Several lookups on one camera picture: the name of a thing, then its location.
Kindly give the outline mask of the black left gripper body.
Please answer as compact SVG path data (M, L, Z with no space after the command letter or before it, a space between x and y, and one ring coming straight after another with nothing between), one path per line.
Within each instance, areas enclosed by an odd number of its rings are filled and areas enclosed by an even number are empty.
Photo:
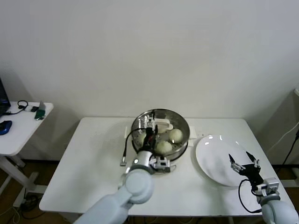
M158 127L147 127L145 131L146 136L143 140L142 150L154 150L156 145L156 136L158 134Z

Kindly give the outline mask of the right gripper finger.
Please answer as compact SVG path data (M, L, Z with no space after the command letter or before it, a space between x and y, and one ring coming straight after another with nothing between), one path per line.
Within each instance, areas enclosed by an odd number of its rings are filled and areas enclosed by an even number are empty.
M247 156L249 157L251 163L250 164L246 164L245 167L246 168L260 168L260 160L256 159L254 157L254 155L252 155L251 153L249 153L248 151L246 151Z
M230 167L236 172L236 173L240 173L241 171L243 171L243 166L239 165L238 163L235 162L234 158L231 156L231 154L229 155L229 160L230 160Z

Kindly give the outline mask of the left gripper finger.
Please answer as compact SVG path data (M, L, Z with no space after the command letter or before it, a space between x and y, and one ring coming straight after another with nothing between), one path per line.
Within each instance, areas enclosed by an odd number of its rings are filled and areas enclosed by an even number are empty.
M155 111L151 111L149 114L148 127L152 128L154 134L158 134L158 124L155 120Z
M147 128L147 123L148 123L148 116L139 116L138 117L138 132L142 133L146 131Z

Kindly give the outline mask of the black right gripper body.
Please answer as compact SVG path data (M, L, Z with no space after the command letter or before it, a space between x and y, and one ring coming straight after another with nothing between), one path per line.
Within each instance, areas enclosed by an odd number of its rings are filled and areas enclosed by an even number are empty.
M242 170L240 170L240 175L248 178L252 187L263 184L263 178L260 176L260 167L255 167L254 164L243 165Z

